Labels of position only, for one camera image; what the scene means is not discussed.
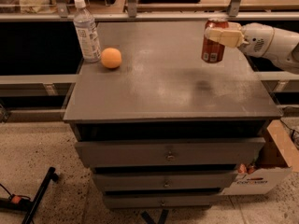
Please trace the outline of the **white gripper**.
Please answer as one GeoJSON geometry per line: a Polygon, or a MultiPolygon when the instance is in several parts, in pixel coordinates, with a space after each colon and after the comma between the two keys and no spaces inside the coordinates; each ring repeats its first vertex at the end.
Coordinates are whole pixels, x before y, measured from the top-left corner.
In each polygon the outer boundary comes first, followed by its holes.
{"type": "Polygon", "coordinates": [[[274,36],[273,27],[256,22],[244,26],[237,22],[228,24],[229,28],[206,28],[205,38],[225,47],[238,48],[245,55],[259,58],[265,54],[274,36]]]}

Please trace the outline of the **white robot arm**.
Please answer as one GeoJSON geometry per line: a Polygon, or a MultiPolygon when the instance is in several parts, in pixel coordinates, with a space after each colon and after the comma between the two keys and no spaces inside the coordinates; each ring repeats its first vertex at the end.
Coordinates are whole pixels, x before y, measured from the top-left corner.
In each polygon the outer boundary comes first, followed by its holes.
{"type": "Polygon", "coordinates": [[[229,22],[227,28],[206,28],[204,37],[243,54],[269,60],[275,67],[299,73],[299,34],[260,23],[241,25],[229,22]]]}

